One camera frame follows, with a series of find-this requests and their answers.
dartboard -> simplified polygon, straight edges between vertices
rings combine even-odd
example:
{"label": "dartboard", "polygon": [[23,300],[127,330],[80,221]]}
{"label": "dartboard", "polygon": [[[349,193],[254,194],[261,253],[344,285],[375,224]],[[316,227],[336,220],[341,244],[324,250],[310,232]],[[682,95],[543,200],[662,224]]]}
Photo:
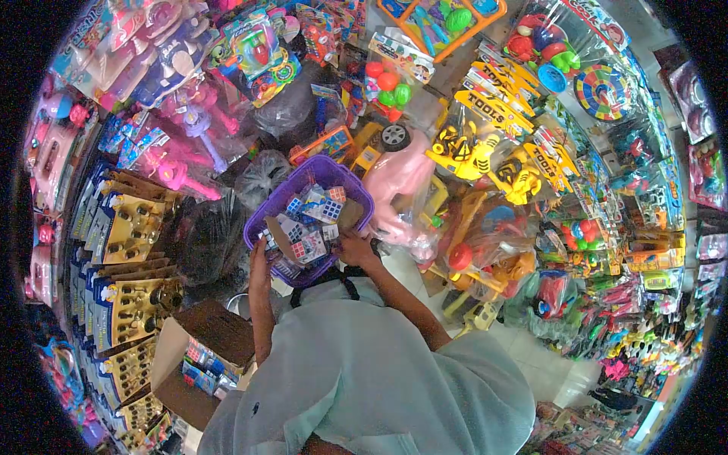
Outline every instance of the dartboard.
{"label": "dartboard", "polygon": [[584,110],[602,122],[621,120],[632,106],[624,76],[607,65],[589,66],[574,77],[574,94]]}

toy spoon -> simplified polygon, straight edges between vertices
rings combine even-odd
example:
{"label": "toy spoon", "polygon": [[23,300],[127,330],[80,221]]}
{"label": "toy spoon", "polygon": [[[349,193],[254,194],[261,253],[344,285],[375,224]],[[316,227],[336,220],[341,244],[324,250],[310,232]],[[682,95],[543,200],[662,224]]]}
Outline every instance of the toy spoon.
{"label": "toy spoon", "polygon": [[432,29],[432,31],[435,32],[435,35],[438,36],[440,41],[442,41],[444,44],[450,44],[450,39],[448,38],[447,33],[445,33],[437,23],[427,18],[427,11],[425,11],[423,7],[415,7],[414,13],[422,19],[427,19],[430,22],[430,28]]}

toy car wheel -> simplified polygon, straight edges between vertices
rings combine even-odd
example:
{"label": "toy car wheel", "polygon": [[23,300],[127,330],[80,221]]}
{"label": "toy car wheel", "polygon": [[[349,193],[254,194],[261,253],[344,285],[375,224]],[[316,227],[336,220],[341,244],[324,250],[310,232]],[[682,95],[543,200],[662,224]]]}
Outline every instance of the toy car wheel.
{"label": "toy car wheel", "polygon": [[381,131],[381,144],[384,151],[400,151],[411,141],[409,131],[404,125],[391,124]]}

purple basket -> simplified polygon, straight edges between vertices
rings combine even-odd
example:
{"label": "purple basket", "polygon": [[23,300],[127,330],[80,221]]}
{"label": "purple basket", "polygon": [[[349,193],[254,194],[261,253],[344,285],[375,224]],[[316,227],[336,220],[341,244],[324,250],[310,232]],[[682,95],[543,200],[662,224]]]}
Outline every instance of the purple basket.
{"label": "purple basket", "polygon": [[[266,216],[275,217],[279,213],[285,212],[290,198],[310,182],[311,176],[316,179],[316,183],[326,189],[332,186],[343,186],[347,192],[347,198],[359,202],[364,207],[364,214],[356,224],[356,228],[361,230],[366,226],[374,214],[374,201],[362,187],[361,181],[350,170],[342,165],[336,164],[331,158],[325,155],[314,155],[294,170],[285,182],[281,183],[271,193],[268,199],[258,207],[255,213],[248,219],[248,222],[245,223],[245,230],[242,235],[245,238],[245,244],[249,248],[253,248],[258,241],[258,233],[265,229],[266,222],[264,218]],[[330,254],[324,262],[316,267],[302,270],[293,280],[284,277],[275,268],[271,270],[271,273],[291,287],[304,288],[323,275],[337,257],[334,254]]]}

man's hand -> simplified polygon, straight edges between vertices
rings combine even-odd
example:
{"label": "man's hand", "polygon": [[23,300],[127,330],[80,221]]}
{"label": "man's hand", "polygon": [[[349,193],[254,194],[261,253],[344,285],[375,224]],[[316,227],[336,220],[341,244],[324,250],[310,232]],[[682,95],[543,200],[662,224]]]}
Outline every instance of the man's hand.
{"label": "man's hand", "polygon": [[271,264],[266,260],[266,239],[260,239],[250,254],[248,294],[267,296],[271,290]]}
{"label": "man's hand", "polygon": [[365,239],[356,231],[347,231],[339,234],[341,246],[336,249],[339,258],[349,266],[358,266],[364,270],[381,264],[371,250],[371,235]]}

